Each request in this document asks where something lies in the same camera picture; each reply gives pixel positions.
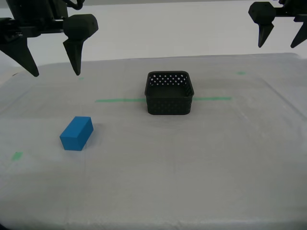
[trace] green tape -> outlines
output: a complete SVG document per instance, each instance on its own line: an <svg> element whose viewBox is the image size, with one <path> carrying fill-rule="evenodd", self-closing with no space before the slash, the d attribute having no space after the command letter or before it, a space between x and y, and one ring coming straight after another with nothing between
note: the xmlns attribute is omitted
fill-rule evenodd
<svg viewBox="0 0 307 230"><path fill-rule="evenodd" d="M244 71L237 72L237 75L245 75L245 74L246 74L246 72L244 72Z"/></svg>
<svg viewBox="0 0 307 230"><path fill-rule="evenodd" d="M113 102L145 102L146 98L118 98L118 99L100 99L96 100L95 102L105 102L105 103L113 103Z"/></svg>
<svg viewBox="0 0 307 230"><path fill-rule="evenodd" d="M18 161L23 156L23 152L15 152L12 157L12 161Z"/></svg>
<svg viewBox="0 0 307 230"><path fill-rule="evenodd" d="M230 101L231 97L194 97L194 101ZM117 98L117 99L99 99L98 103L115 103L115 102L146 102L146 98Z"/></svg>
<svg viewBox="0 0 307 230"><path fill-rule="evenodd" d="M194 101L230 101L231 97L193 97Z"/></svg>

